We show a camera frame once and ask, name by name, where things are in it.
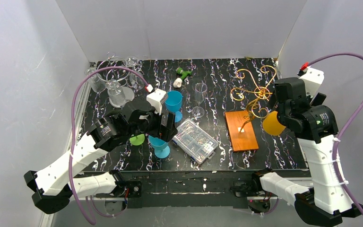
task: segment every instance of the white enclosure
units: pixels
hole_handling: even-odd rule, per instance
[[[52,163],[69,139],[88,61],[60,11],[53,0],[0,2],[0,227],[39,225],[23,174]]]
[[[140,59],[278,57],[282,77],[291,77],[329,53],[363,54],[363,1],[0,2],[0,227],[39,225],[42,212],[23,174],[64,153],[73,93],[88,61],[103,60],[108,51]],[[363,62],[334,57],[314,67],[325,72],[320,91],[341,128],[363,99]],[[339,152],[348,187],[363,203],[363,111]],[[298,217],[291,206],[265,218],[267,226],[306,226],[292,223]],[[250,225],[248,218],[237,223]],[[345,218],[341,226],[363,226],[363,217]]]
[[[56,0],[88,60],[277,57],[306,0]]]

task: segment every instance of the wooden tray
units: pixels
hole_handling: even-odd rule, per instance
[[[229,130],[230,140],[232,141],[233,152],[257,150],[259,148],[251,122],[244,126],[242,132],[239,132],[240,127],[246,121],[244,119],[246,115],[247,111],[245,110],[225,112],[226,125]]]

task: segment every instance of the black table surface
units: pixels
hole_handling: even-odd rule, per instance
[[[146,81],[153,87],[165,91],[175,90],[173,81],[179,76],[176,69],[192,71],[192,76],[187,77],[178,90],[183,94],[181,112],[183,119],[192,119],[200,128],[219,142],[215,154],[211,159],[198,165],[177,146],[169,143],[170,155],[165,159],[157,158],[154,149],[148,144],[146,137],[140,146],[127,145],[117,147],[108,155],[103,156],[88,166],[85,171],[217,171],[217,170],[255,170],[265,167],[273,169],[306,169],[305,161],[298,145],[297,139],[290,131],[283,132],[280,136],[271,136],[263,131],[262,120],[254,119],[252,126],[258,141],[258,150],[245,152],[233,152],[228,131],[225,124],[225,111],[239,111],[245,109],[246,104],[255,98],[253,94],[244,93],[245,99],[235,101],[230,97],[233,87],[242,87],[248,90],[255,88],[250,76],[244,79],[235,77],[239,69],[248,69],[252,72],[259,86],[266,85],[273,76],[269,73],[261,73],[263,65],[274,65],[272,59],[195,59],[195,60],[146,60],[140,61],[136,70],[140,71]],[[110,73],[107,79],[120,78],[123,72]],[[192,109],[196,106],[194,101],[194,85],[206,83],[207,98],[200,106],[205,109],[205,116],[195,119]],[[136,96],[146,96],[142,89],[135,93]],[[80,134],[85,133],[97,119],[113,110],[109,103],[106,91],[99,94],[90,91]]]

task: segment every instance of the clear wine glass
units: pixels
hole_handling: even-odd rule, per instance
[[[205,110],[200,107],[199,105],[205,100],[207,97],[207,85],[204,83],[198,83],[195,85],[194,88],[194,97],[195,101],[197,102],[196,107],[193,108],[193,116],[196,118],[200,118],[204,116]]]

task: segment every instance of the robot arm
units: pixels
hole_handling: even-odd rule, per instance
[[[75,146],[73,177],[135,135],[147,133],[169,142],[177,130],[173,113],[169,113],[167,124],[162,124],[162,104],[166,98],[167,93],[157,89],[147,96],[147,100],[136,98],[120,111],[115,110],[99,119]],[[69,155],[68,151],[46,168],[38,172],[28,171],[24,175],[27,186],[35,192],[32,195],[35,206],[47,214],[67,206],[72,196]],[[118,180],[112,173],[74,179],[75,190],[80,196],[111,193],[116,188],[116,182]]]
[[[323,72],[307,68],[300,78],[275,81],[275,91],[268,108],[276,105],[277,121],[294,132],[307,158],[313,188],[294,184],[271,169],[253,174],[256,191],[278,195],[293,205],[300,218],[307,224],[336,226],[342,217],[357,217],[361,213],[353,204],[339,182],[332,160],[334,135],[337,124],[331,109],[322,105],[326,96],[317,93],[323,81]]]

